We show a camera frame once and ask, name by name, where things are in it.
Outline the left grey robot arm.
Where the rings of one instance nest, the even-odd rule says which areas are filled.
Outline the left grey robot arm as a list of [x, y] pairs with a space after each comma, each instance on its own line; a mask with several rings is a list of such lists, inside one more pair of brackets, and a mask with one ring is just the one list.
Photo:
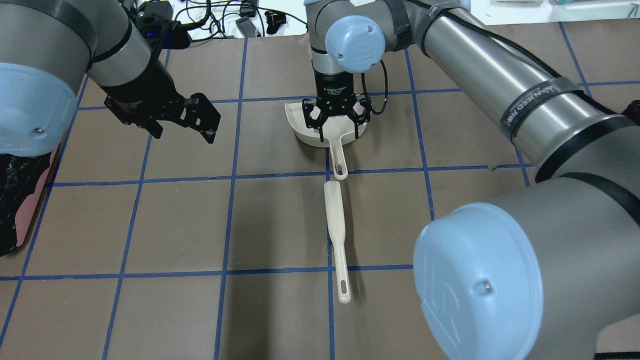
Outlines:
[[38, 157], [57, 148], [77, 110], [82, 80], [105, 93], [124, 125], [163, 133], [162, 121], [213, 143], [221, 114], [203, 93], [182, 96], [159, 56], [189, 46], [169, 5], [131, 15], [116, 0], [1, 2], [1, 153]]

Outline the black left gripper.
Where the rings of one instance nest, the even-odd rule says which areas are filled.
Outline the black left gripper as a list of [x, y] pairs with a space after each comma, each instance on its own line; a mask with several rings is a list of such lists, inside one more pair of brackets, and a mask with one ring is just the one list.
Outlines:
[[160, 87], [106, 86], [105, 107], [123, 125], [134, 125], [160, 139], [167, 121], [198, 132], [213, 144], [221, 123], [221, 114], [202, 92], [182, 96], [174, 85]]

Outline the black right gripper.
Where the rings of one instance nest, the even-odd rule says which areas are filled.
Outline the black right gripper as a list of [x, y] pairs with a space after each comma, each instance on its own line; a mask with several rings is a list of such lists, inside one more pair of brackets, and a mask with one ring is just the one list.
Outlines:
[[363, 114], [357, 114], [354, 110], [359, 101], [354, 91], [354, 75], [349, 72], [315, 72], [314, 80], [317, 97], [302, 100], [302, 114], [307, 128], [317, 132], [320, 142], [324, 142], [323, 126], [328, 118], [347, 116], [354, 125], [354, 139], [358, 140], [371, 120], [371, 111], [366, 109]]

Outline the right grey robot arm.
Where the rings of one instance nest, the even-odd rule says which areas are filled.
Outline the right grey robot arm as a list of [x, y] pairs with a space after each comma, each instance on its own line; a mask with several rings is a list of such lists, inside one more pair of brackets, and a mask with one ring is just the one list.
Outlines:
[[573, 94], [521, 126], [541, 165], [464, 166], [505, 141], [485, 132], [535, 83], [554, 84], [486, 36], [441, 18], [416, 43], [462, 89], [412, 93], [418, 173], [359, 173], [342, 186], [365, 241], [413, 249], [411, 269], [356, 264], [339, 310], [339, 360], [593, 360], [603, 328], [639, 312], [639, 128]]

